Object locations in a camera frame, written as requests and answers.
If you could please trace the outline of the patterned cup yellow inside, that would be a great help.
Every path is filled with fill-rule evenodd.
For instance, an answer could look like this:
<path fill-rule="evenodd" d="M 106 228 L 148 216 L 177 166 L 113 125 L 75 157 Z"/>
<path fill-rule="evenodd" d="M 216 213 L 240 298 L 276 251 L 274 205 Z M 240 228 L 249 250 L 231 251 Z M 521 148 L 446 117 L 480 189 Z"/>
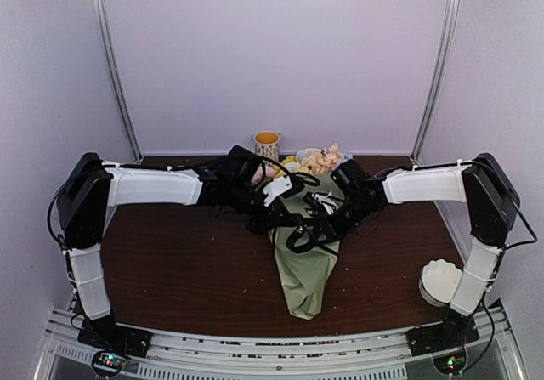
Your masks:
<path fill-rule="evenodd" d="M 254 152 L 277 162 L 280 156 L 280 135 L 272 131 L 257 133 L 254 136 Z"/>

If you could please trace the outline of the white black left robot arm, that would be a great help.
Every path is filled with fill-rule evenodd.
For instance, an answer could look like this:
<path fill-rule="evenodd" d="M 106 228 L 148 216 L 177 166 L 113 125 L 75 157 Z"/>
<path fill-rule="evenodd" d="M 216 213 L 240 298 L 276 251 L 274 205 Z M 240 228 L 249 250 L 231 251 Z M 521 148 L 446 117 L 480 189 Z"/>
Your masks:
<path fill-rule="evenodd" d="M 101 245 L 113 209 L 126 205 L 177 204 L 227 207 L 248 216 L 246 227 L 264 234 L 291 217 L 279 200 L 294 196 L 320 181 L 313 175 L 281 166 L 283 176 L 268 179 L 271 159 L 236 145 L 228 155 L 193 165 L 146 167 L 82 155 L 68 179 L 55 192 L 48 212 L 57 213 L 59 234 L 53 236 L 67 257 L 71 283 L 84 316 L 92 321 L 90 337 L 103 349 L 122 342 L 122 330 L 112 315 L 107 294 Z"/>

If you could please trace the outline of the black printed ribbon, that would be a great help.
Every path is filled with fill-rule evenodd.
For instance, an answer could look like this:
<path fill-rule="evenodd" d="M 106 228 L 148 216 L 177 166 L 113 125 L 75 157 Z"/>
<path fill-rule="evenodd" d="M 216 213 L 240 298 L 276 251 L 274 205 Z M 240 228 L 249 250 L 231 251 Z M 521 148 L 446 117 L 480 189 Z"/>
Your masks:
<path fill-rule="evenodd" d="M 270 212 L 264 216 L 253 216 L 246 221 L 246 228 L 256 234 L 267 233 L 273 245 L 278 244 L 279 230 L 290 229 L 284 245 L 291 252 L 302 254 L 319 248 L 335 257 L 338 251 L 329 248 L 338 241 L 335 235 L 326 235 L 326 223 L 323 218 L 304 218 L 299 213 Z"/>

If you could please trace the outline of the cream fake flower bunch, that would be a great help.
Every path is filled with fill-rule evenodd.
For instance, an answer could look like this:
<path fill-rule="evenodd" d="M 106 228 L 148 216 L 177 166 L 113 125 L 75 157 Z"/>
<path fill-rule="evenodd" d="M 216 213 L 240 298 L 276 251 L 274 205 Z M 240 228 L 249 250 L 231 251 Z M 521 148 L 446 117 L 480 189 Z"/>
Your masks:
<path fill-rule="evenodd" d="M 298 160 L 295 156 L 288 156 L 280 163 L 285 169 L 292 173 L 306 173 L 314 176 L 322 174 L 322 166 L 318 163 L 315 156 L 306 156 Z"/>

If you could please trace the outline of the aluminium frame post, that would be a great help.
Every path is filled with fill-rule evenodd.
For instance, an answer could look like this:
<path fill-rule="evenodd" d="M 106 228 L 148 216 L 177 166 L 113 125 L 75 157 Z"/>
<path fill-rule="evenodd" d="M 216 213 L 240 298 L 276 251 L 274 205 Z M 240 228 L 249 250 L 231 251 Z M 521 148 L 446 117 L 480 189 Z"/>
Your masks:
<path fill-rule="evenodd" d="M 136 162 L 139 162 L 142 160 L 143 155 L 139 147 L 133 121 L 129 113 L 126 96 L 122 87 L 122 79 L 116 61 L 115 49 L 111 36 L 106 0 L 93 0 L 93 6 L 99 23 L 99 33 L 104 50 L 105 63 L 111 90 L 116 104 L 116 110 L 119 114 L 122 129 L 127 137 L 133 158 Z"/>
<path fill-rule="evenodd" d="M 411 161 L 419 164 L 422 160 L 422 151 L 431 128 L 434 113 L 438 106 L 439 95 L 445 79 L 448 59 L 456 34 L 456 25 L 460 10 L 461 0 L 446 0 L 443 24 L 439 39 L 438 52 L 434 64 L 433 75 L 426 98 L 422 120 L 416 134 L 416 139 L 411 150 Z"/>

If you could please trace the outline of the white scalloped bowl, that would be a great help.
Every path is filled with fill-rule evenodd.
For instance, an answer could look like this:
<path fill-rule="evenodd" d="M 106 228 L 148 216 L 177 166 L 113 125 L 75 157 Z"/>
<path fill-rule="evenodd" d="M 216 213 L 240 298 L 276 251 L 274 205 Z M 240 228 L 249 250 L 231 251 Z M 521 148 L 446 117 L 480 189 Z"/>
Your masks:
<path fill-rule="evenodd" d="M 430 260 L 422 267 L 418 289 L 427 303 L 443 308 L 452 300 L 461 276 L 462 271 L 452 262 Z"/>

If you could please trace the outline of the pale pink rose stem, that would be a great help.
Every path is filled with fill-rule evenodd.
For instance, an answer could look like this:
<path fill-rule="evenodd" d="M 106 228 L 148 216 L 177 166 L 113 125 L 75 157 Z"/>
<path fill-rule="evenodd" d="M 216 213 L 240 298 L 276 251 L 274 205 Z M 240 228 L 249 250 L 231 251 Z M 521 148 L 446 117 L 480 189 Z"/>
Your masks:
<path fill-rule="evenodd" d="M 271 165 L 262 165 L 259 166 L 257 171 L 252 177 L 251 184 L 254 187 L 258 187 L 268 182 L 272 181 L 275 178 L 276 170 L 274 166 Z"/>

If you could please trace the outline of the white round bowl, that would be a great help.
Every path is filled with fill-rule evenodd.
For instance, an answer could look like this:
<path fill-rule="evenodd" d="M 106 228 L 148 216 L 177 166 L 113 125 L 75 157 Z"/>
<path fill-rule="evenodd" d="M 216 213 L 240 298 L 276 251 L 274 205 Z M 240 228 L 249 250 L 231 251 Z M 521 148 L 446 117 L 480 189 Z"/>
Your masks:
<path fill-rule="evenodd" d="M 297 152 L 296 158 L 301 162 L 304 158 L 311 156 L 315 152 L 320 152 L 320 149 L 317 148 L 304 148 Z"/>

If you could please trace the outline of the pink fake flower stem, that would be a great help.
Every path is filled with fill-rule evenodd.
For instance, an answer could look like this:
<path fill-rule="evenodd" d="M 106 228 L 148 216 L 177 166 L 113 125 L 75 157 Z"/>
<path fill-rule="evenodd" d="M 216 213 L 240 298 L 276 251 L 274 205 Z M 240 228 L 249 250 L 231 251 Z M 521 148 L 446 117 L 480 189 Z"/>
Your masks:
<path fill-rule="evenodd" d="M 338 143 L 334 143 L 330 148 L 315 151 L 312 157 L 314 158 L 312 170 L 319 175 L 332 172 L 342 162 L 343 153 L 340 151 Z"/>

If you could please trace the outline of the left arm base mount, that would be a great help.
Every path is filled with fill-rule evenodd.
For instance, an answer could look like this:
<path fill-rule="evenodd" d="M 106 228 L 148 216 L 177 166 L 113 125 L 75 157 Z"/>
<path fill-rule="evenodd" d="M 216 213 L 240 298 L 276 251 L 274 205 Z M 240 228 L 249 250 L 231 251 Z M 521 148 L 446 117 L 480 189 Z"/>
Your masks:
<path fill-rule="evenodd" d="M 91 320 L 83 312 L 77 341 L 96 348 L 90 366 L 99 377 L 109 379 L 120 374 L 133 358 L 144 358 L 150 348 L 152 333 L 117 324 L 113 314 Z"/>

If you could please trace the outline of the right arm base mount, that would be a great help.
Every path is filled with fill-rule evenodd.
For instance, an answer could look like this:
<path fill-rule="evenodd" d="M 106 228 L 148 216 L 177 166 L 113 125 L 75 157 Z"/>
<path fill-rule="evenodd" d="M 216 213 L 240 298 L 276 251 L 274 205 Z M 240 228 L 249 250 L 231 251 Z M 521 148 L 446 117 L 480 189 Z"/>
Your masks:
<path fill-rule="evenodd" d="M 434 369 L 448 377 L 461 376 L 468 368 L 467 345 L 480 339 L 472 315 L 445 312 L 429 326 L 414 326 L 406 333 L 413 357 L 430 357 Z"/>

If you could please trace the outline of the aluminium front rail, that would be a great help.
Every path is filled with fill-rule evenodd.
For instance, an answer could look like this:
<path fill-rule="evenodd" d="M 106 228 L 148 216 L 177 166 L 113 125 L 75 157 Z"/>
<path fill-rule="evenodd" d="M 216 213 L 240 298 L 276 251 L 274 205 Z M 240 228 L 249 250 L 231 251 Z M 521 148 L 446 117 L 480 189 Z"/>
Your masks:
<path fill-rule="evenodd" d="M 151 331 L 144 357 L 117 379 L 446 379 L 445 364 L 466 356 L 463 379 L 525 379 L 527 372 L 500 307 L 474 317 L 479 339 L 415 355 L 405 328 L 329 337 L 214 337 Z"/>

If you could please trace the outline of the left aluminium frame post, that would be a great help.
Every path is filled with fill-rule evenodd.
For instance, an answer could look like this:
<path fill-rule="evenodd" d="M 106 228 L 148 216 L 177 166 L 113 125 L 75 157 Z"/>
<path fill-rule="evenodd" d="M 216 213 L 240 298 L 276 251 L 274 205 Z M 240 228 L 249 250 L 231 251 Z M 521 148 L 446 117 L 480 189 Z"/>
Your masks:
<path fill-rule="evenodd" d="M 111 90 L 116 104 L 116 110 L 119 114 L 122 129 L 127 137 L 133 158 L 136 162 L 139 162 L 142 160 L 143 155 L 139 147 L 133 121 L 129 113 L 126 96 L 122 87 L 122 79 L 116 61 L 115 49 L 111 36 L 106 0 L 93 0 L 93 6 L 99 23 L 99 33 L 104 50 L 105 63 Z"/>

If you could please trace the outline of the right aluminium frame post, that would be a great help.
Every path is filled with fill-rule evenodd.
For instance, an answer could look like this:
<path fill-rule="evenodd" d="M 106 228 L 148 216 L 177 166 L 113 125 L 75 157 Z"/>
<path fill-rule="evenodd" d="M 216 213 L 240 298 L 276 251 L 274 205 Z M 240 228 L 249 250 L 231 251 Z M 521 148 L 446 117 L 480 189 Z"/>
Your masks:
<path fill-rule="evenodd" d="M 422 120 L 416 134 L 416 139 L 411 150 L 411 161 L 419 164 L 422 160 L 422 151 L 431 128 L 434 113 L 438 106 L 439 95 L 445 79 L 448 59 L 456 34 L 456 25 L 460 10 L 461 0 L 446 0 L 443 24 L 439 39 L 438 52 L 434 64 L 433 75 L 426 98 Z"/>

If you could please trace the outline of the green wrapping paper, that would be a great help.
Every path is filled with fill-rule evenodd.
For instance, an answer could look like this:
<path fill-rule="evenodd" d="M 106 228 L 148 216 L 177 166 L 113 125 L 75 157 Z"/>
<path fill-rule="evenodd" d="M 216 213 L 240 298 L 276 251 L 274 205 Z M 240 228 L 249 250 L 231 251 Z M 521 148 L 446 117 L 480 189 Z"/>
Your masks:
<path fill-rule="evenodd" d="M 286 241 L 293 227 L 278 227 L 269 232 L 274 246 L 276 267 L 289 314 L 312 320 L 322 311 L 326 283 L 337 263 L 340 242 L 334 241 L 323 250 L 315 247 L 308 252 L 295 253 Z"/>

